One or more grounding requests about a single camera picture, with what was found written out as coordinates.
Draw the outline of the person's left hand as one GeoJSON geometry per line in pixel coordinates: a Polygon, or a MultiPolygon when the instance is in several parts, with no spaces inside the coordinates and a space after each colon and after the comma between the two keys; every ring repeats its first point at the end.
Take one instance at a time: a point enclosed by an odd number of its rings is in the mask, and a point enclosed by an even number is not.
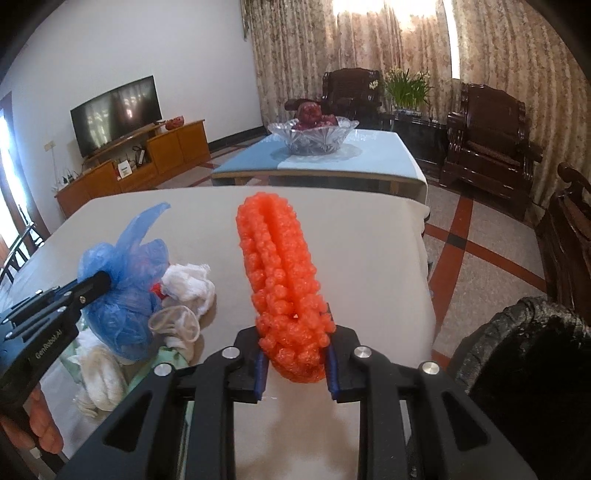
{"type": "Polygon", "coordinates": [[[29,395],[29,426],[32,435],[22,430],[13,420],[1,416],[1,426],[17,449],[30,450],[38,440],[40,448],[51,454],[59,454],[64,446],[63,438],[55,424],[41,386],[37,385],[29,395]]]}

